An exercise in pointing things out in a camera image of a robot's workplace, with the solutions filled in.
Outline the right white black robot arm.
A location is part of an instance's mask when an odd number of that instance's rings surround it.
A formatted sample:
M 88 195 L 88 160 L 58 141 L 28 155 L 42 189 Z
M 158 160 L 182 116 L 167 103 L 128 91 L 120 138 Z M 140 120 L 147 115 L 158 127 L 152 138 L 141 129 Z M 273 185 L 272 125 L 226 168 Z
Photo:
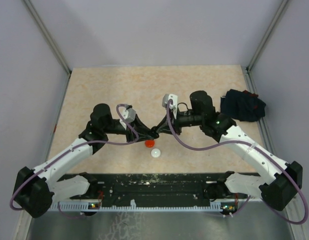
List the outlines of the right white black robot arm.
M 229 147 L 258 173 L 253 176 L 228 171 L 217 186 L 218 193 L 224 198 L 234 193 L 261 198 L 272 209 L 282 211 L 302 188 L 303 167 L 273 155 L 251 139 L 233 119 L 216 111 L 205 91 L 195 91 L 189 98 L 191 109 L 180 111 L 178 96 L 165 94 L 162 106 L 166 116 L 155 130 L 177 137 L 182 128 L 198 126 L 217 146 Z

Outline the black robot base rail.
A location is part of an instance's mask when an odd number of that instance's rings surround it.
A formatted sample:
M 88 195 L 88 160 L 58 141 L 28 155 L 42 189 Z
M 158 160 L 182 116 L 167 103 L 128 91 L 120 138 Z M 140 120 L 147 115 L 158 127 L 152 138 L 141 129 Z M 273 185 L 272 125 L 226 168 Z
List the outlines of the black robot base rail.
M 209 207 L 218 199 L 243 199 L 219 181 L 220 173 L 91 173 L 87 193 L 71 200 L 101 201 L 103 207 Z

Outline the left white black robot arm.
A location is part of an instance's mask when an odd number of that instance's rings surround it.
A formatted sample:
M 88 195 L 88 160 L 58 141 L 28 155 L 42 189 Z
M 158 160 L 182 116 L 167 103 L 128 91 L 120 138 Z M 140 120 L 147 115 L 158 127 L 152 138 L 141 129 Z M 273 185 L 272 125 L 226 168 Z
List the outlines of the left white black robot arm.
M 91 199 L 99 192 L 95 180 L 87 173 L 61 180 L 61 177 L 81 161 L 99 151 L 105 144 L 111 144 L 109 134 L 124 135 L 121 146 L 153 140 L 157 134 L 139 119 L 131 105 L 118 104 L 123 112 L 119 119 L 112 117 L 110 107 L 97 104 L 85 130 L 62 152 L 32 169 L 23 167 L 17 173 L 14 190 L 9 202 L 13 210 L 25 210 L 33 218 L 41 217 L 51 205 L 71 197 L 84 195 Z

